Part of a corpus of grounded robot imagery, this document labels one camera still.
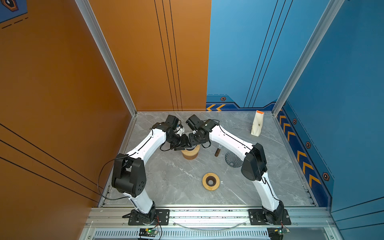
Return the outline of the grey ribbed glass dripper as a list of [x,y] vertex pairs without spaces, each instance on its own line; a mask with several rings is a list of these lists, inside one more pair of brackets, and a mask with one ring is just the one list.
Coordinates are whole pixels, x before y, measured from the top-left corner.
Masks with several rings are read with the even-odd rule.
[[226,153],[225,161],[231,168],[240,168],[243,165],[243,161],[233,152]]

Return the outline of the coffee filter paper pack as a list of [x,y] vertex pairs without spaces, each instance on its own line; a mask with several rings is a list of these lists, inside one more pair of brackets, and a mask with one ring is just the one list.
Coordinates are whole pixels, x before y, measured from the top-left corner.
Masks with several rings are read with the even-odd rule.
[[252,124],[251,135],[258,137],[261,134],[264,121],[264,114],[265,113],[262,111],[256,111]]

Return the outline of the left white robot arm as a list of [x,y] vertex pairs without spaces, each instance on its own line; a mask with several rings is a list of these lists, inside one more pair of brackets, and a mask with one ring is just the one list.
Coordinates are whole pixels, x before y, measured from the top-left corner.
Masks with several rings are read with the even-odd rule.
[[169,143],[170,149],[174,151],[193,149],[179,119],[169,115],[164,122],[154,124],[145,139],[133,150],[118,154],[114,160],[111,185],[135,206],[127,217],[146,225],[155,220],[156,205],[145,190],[145,165],[156,149],[161,148],[164,143]]

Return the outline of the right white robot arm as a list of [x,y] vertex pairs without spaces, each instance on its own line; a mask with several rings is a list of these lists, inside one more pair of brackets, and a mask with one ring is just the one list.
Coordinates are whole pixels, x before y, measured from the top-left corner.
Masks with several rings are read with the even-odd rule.
[[193,131],[189,134],[192,145],[216,142],[234,153],[241,161],[241,173],[253,182],[262,201],[265,222],[279,225],[284,217],[284,204],[277,197],[269,180],[267,158],[261,144],[241,140],[221,127],[218,120],[201,120],[192,115],[186,124]]

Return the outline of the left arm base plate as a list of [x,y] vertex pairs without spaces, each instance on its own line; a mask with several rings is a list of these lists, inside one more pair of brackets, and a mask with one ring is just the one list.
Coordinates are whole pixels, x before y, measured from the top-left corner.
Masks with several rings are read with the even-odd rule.
[[169,224],[170,210],[169,209],[155,209],[151,210],[148,214],[140,213],[136,210],[132,210],[129,215],[129,225],[156,225],[167,226]]

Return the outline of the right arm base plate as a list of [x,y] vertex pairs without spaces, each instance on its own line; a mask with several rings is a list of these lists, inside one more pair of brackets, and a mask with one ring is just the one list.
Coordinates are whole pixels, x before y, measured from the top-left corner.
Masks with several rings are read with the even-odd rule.
[[[250,223],[252,226],[272,225],[272,224],[266,222],[266,218],[264,216],[264,211],[262,209],[249,209],[248,214],[249,214],[249,220],[250,220]],[[283,223],[283,225],[285,225],[285,226],[289,226],[292,224],[291,218],[290,218],[289,213],[286,209],[284,209],[283,215],[282,215],[281,219],[276,223],[276,226],[280,225],[281,223]]]

